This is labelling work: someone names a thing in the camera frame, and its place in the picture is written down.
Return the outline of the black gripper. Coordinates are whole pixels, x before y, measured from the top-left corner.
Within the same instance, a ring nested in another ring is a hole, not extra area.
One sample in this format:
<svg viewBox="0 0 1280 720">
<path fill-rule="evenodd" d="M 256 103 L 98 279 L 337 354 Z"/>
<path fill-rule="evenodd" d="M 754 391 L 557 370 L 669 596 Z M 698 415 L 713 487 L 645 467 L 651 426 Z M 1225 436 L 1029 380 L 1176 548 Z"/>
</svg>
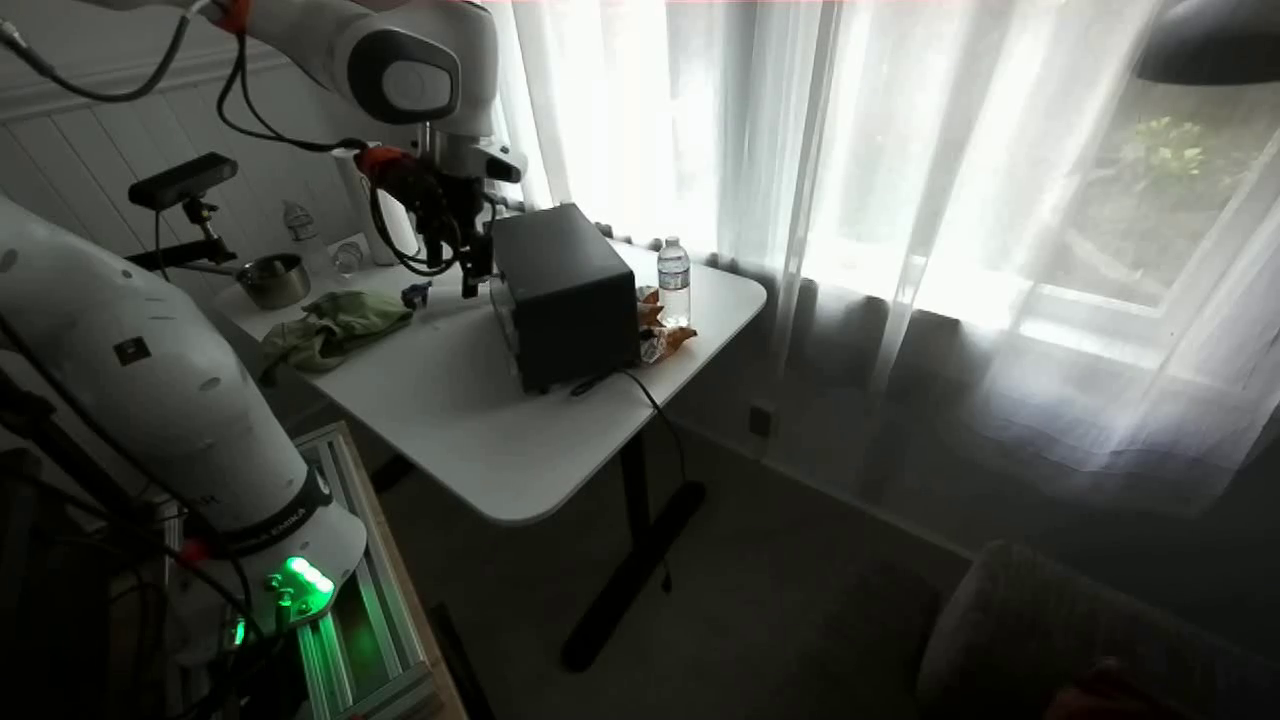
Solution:
<svg viewBox="0 0 1280 720">
<path fill-rule="evenodd" d="M 398 206 L 412 213 L 412 227 L 424 253 L 408 259 L 415 275 L 460 271 L 468 296 L 490 275 L 490 240 L 481 227 L 484 183 L 438 176 L 428 161 L 412 161 L 398 171 Z"/>
</svg>

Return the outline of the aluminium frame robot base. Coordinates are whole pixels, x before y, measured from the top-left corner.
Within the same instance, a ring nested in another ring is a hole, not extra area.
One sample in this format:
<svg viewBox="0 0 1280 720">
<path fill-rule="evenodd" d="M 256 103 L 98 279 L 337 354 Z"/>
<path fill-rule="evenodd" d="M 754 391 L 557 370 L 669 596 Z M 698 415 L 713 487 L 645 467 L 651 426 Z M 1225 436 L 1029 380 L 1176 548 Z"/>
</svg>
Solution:
<svg viewBox="0 0 1280 720">
<path fill-rule="evenodd" d="M 266 596 L 256 594 L 253 614 L 265 639 L 208 583 L 175 577 L 171 711 L 201 720 L 468 720 L 351 432 L 317 429 L 298 452 L 337 505 L 364 519 L 367 548 L 310 620 L 278 624 Z"/>
</svg>

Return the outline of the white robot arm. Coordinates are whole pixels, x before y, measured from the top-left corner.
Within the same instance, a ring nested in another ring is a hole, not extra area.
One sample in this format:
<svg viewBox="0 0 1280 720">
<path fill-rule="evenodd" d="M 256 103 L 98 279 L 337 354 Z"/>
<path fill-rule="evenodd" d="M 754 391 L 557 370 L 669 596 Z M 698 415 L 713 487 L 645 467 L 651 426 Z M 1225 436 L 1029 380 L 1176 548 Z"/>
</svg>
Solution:
<svg viewBox="0 0 1280 720">
<path fill-rule="evenodd" d="M 405 153 L 344 153 L 397 198 L 424 240 L 420 271 L 484 279 L 484 188 L 520 165 L 490 145 L 494 21 L 481 0 L 93 0 L 110 13 L 167 8 L 266 43 L 310 85 L 378 125 L 428 125 Z M 208 529 L 230 574 L 216 594 L 239 614 L 310 620 L 332 610 L 367 548 L 364 526 L 327 497 L 261 386 L 196 300 L 146 269 L 0 202 L 0 315 L 10 344 Z"/>
</svg>

